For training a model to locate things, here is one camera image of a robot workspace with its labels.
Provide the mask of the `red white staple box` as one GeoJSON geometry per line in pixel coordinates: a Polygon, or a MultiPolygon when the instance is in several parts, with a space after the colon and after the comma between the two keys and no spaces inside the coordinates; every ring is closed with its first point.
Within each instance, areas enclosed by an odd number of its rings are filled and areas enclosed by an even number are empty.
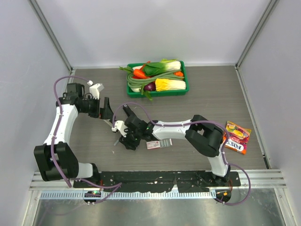
{"type": "Polygon", "coordinates": [[[157,141],[149,141],[146,143],[147,150],[157,149],[157,148],[163,148],[163,147],[170,147],[172,146],[172,140],[171,139],[163,139],[163,140],[157,140],[157,141]]]}

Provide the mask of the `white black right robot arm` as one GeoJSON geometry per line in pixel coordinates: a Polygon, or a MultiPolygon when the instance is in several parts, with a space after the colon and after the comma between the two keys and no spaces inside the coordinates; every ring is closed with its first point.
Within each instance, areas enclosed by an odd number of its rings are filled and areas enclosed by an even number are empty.
{"type": "Polygon", "coordinates": [[[113,132],[119,132],[119,142],[126,149],[135,150],[141,140],[147,142],[166,139],[188,141],[201,155],[208,158],[211,165],[213,182],[218,186],[230,180],[231,167],[223,154],[224,130],[216,123],[208,121],[201,115],[182,122],[150,121],[146,123],[135,114],[128,116],[126,121],[116,121],[113,132]]]}

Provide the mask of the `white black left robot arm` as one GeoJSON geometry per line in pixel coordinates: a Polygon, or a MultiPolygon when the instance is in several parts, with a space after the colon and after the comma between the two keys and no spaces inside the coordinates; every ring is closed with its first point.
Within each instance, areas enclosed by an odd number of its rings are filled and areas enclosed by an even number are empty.
{"type": "Polygon", "coordinates": [[[83,178],[88,187],[97,187],[101,176],[94,163],[81,163],[69,146],[74,122],[80,113],[91,118],[112,121],[113,112],[109,98],[104,98],[100,107],[101,83],[88,82],[89,92],[84,85],[70,83],[67,91],[56,102],[56,116],[52,129],[42,145],[34,148],[34,157],[44,181],[83,178]]]}

